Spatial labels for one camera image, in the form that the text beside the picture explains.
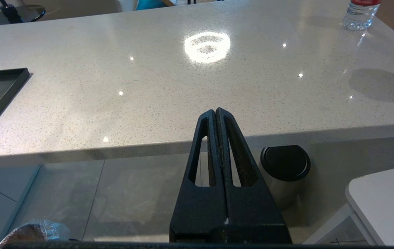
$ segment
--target teal object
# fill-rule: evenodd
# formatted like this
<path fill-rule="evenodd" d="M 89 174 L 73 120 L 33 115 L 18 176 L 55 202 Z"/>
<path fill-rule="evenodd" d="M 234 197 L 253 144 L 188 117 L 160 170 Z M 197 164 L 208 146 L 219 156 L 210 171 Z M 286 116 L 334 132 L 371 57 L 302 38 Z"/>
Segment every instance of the teal object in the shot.
<path fill-rule="evenodd" d="M 139 0 L 136 10 L 163 8 L 167 6 L 162 0 Z"/>

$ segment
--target red bottle label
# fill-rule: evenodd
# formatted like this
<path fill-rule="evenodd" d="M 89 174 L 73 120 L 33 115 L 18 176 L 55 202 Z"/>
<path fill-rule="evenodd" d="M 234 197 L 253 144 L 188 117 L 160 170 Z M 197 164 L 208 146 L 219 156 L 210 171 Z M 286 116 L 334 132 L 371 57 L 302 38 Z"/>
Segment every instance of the red bottle label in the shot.
<path fill-rule="evenodd" d="M 350 0 L 353 4 L 362 6 L 377 5 L 382 2 L 382 0 Z"/>

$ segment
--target black lid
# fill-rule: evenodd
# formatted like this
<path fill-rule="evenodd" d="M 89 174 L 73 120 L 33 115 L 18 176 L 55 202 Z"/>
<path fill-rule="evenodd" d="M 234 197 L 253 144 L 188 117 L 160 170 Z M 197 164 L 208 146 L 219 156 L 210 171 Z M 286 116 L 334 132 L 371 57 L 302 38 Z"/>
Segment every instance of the black lid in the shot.
<path fill-rule="evenodd" d="M 263 148 L 260 160 L 269 175 L 286 182 L 303 179 L 311 169 L 308 154 L 298 145 Z"/>

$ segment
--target water bottle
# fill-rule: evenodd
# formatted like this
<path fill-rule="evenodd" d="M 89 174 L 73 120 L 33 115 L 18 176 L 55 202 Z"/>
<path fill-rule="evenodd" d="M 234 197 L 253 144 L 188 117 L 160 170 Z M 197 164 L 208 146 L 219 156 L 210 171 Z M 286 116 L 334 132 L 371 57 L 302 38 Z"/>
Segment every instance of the water bottle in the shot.
<path fill-rule="evenodd" d="M 382 0 L 350 0 L 343 26 L 348 30 L 365 30 L 372 24 L 372 19 Z"/>

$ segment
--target speckled countertop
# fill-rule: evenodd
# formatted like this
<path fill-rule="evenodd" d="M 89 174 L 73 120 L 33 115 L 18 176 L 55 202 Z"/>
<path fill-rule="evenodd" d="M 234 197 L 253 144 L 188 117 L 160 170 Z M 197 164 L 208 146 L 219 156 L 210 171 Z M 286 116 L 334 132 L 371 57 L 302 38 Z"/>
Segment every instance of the speckled countertop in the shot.
<path fill-rule="evenodd" d="M 346 7 L 231 0 L 0 26 L 0 70 L 32 73 L 0 117 L 0 158 L 186 153 L 219 106 L 254 148 L 394 137 L 394 31 L 346 31 Z"/>

